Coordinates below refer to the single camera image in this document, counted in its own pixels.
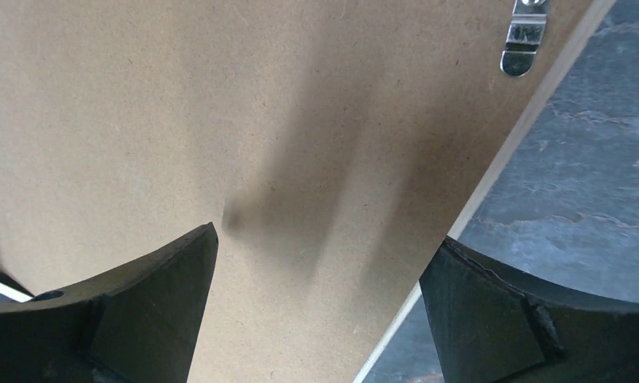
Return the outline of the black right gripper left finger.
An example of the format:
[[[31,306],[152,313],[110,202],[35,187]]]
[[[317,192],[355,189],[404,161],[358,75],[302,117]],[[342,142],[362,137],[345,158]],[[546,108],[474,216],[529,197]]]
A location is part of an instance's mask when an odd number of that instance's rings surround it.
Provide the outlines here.
[[[0,303],[0,382],[185,382],[217,259],[212,223],[23,303]]]

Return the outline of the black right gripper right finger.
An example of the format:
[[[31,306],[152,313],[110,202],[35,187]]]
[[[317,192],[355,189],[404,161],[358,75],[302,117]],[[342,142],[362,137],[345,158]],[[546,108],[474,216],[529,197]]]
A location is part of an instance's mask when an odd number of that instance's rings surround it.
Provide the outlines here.
[[[447,382],[639,382],[639,303],[548,282],[452,238],[420,288]]]

